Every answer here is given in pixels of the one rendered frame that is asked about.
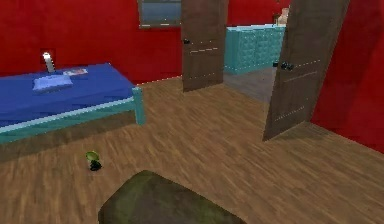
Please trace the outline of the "grey white upright cylinder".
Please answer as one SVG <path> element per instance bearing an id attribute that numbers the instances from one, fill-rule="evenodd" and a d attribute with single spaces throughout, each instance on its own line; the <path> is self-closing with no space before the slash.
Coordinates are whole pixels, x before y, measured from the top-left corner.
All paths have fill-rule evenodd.
<path id="1" fill-rule="evenodd" d="M 47 71 L 49 73 L 53 73 L 55 71 L 55 66 L 54 66 L 53 59 L 52 59 L 51 55 L 48 52 L 44 52 L 42 54 L 42 56 L 43 56 L 43 59 L 45 61 Z"/>

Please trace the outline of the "white flat book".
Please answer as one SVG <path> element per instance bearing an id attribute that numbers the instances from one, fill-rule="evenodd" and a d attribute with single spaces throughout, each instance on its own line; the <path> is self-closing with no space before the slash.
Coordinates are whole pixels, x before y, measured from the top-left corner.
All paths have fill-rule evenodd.
<path id="1" fill-rule="evenodd" d="M 83 75 L 83 74 L 88 74 L 87 69 L 78 68 L 78 69 L 67 70 L 63 72 L 63 75 L 67 75 L 67 76 L 76 76 L 76 75 Z"/>

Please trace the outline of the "blue bed with teal frame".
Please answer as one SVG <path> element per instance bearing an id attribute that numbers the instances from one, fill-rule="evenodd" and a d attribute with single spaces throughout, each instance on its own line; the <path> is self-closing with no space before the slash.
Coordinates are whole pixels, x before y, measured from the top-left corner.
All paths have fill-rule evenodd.
<path id="1" fill-rule="evenodd" d="M 69 76 L 72 86 L 34 91 L 34 80 L 45 72 L 0 78 L 0 144 L 17 141 L 91 120 L 135 113 L 136 123 L 145 123 L 142 89 L 126 79 L 111 64 L 85 68 L 88 74 Z"/>

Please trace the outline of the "teal chest of drawers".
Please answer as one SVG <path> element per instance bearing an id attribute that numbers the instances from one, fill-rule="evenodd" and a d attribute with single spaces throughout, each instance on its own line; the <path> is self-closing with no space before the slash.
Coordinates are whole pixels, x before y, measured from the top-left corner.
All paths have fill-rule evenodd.
<path id="1" fill-rule="evenodd" d="M 272 67 L 279 60 L 284 25 L 264 24 L 226 29 L 224 71 L 239 75 Z"/>

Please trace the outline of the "dark olive green cushion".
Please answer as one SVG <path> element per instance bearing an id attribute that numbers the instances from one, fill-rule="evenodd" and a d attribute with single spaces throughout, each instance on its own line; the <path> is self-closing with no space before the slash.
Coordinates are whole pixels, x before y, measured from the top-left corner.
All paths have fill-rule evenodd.
<path id="1" fill-rule="evenodd" d="M 143 170 L 102 205 L 98 224 L 247 223 L 196 192 Z"/>

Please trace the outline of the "small green and black object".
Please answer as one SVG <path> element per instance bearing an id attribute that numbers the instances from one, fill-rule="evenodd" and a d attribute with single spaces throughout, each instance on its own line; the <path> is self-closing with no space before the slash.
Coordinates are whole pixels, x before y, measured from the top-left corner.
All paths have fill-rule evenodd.
<path id="1" fill-rule="evenodd" d="M 95 151 L 88 151 L 86 154 L 86 159 L 89 162 L 90 170 L 91 171 L 97 171 L 102 168 L 102 165 L 100 163 L 100 158 L 97 152 Z"/>

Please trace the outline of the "brown room door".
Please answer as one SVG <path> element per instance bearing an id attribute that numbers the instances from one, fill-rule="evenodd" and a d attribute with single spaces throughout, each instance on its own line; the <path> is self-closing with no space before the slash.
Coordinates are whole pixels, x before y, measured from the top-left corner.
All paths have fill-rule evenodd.
<path id="1" fill-rule="evenodd" d="M 184 92 L 223 82 L 228 1 L 181 1 Z M 190 44 L 183 44 L 184 39 L 190 40 Z"/>
<path id="2" fill-rule="evenodd" d="M 350 0 L 291 0 L 263 139 L 310 120 Z M 283 62 L 294 65 L 282 70 Z"/>

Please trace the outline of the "pale blue pillow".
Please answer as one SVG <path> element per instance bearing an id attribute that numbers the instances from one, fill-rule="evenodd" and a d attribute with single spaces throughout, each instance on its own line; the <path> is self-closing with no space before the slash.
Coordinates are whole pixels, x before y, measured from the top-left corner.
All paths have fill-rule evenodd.
<path id="1" fill-rule="evenodd" d="M 72 86 L 73 82 L 67 75 L 49 75 L 34 80 L 34 91 L 52 91 Z"/>

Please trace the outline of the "tan object on chest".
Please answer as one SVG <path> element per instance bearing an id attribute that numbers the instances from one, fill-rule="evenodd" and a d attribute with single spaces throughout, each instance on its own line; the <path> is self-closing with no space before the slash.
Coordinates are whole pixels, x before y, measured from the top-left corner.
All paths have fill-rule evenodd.
<path id="1" fill-rule="evenodd" d="M 283 8 L 281 14 L 275 19 L 276 25 L 285 25 L 288 20 L 289 9 Z"/>

